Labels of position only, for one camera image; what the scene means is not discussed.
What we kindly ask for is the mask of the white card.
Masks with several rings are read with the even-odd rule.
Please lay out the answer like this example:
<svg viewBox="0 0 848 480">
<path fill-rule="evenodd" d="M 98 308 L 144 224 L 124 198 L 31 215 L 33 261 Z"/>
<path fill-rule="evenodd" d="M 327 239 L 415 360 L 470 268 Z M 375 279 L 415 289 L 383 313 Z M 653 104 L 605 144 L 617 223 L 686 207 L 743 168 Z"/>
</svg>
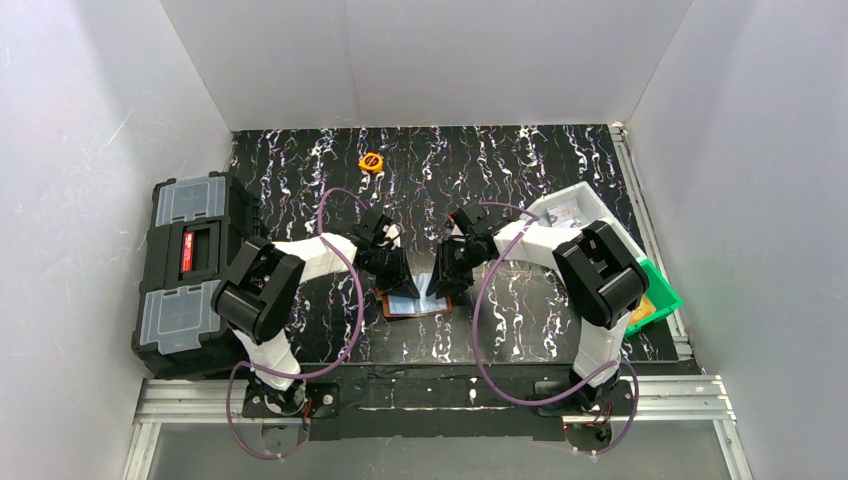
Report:
<svg viewBox="0 0 848 480">
<path fill-rule="evenodd" d="M 583 225 L 582 213 L 575 202 L 547 208 L 548 221 L 555 228 L 578 228 Z"/>
</svg>

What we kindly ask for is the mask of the gold card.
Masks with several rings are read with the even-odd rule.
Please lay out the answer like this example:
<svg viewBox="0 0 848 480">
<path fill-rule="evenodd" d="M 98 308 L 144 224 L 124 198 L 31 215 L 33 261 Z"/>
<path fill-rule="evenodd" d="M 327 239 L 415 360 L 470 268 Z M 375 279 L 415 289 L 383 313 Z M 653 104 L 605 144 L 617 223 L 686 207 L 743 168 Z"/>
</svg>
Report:
<svg viewBox="0 0 848 480">
<path fill-rule="evenodd" d="M 633 311 L 629 324 L 636 325 L 652 317 L 655 313 L 655 305 L 647 295 L 643 295 L 638 307 Z"/>
</svg>

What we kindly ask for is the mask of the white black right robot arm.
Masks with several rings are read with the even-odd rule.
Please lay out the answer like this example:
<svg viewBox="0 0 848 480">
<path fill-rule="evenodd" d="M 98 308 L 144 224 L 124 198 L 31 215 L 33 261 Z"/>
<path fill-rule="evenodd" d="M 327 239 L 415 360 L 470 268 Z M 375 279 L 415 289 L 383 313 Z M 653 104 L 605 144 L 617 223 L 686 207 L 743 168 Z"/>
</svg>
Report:
<svg viewBox="0 0 848 480">
<path fill-rule="evenodd" d="M 484 263 L 491 265 L 491 274 L 505 261 L 556 272 L 581 321 L 569 388 L 546 399 L 519 399 L 490 377 L 477 340 L 472 342 L 475 362 L 489 387 L 515 405 L 544 408 L 573 396 L 589 407 L 598 404 L 619 379 L 624 334 L 650 286 L 645 270 L 606 221 L 578 229 L 549 227 L 527 210 L 510 218 L 490 213 L 489 206 L 469 204 L 450 214 L 454 232 L 438 244 L 427 295 L 444 298 L 466 291 L 474 283 L 474 269 Z"/>
</svg>

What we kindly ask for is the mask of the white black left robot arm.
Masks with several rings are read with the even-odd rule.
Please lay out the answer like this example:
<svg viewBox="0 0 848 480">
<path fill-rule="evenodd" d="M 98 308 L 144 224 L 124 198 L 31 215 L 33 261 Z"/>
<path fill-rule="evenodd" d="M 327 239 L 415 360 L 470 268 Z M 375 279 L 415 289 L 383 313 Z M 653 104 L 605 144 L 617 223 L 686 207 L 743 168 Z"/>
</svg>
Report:
<svg viewBox="0 0 848 480">
<path fill-rule="evenodd" d="M 271 242 L 251 237 L 226 269 L 211 299 L 211 308 L 234 330 L 248 354 L 248 366 L 279 392 L 303 374 L 284 326 L 301 284 L 347 272 L 356 294 L 363 294 L 358 274 L 374 278 L 377 290 L 402 298 L 420 296 L 400 236 L 403 228 L 375 209 L 359 222 L 307 240 Z"/>
</svg>

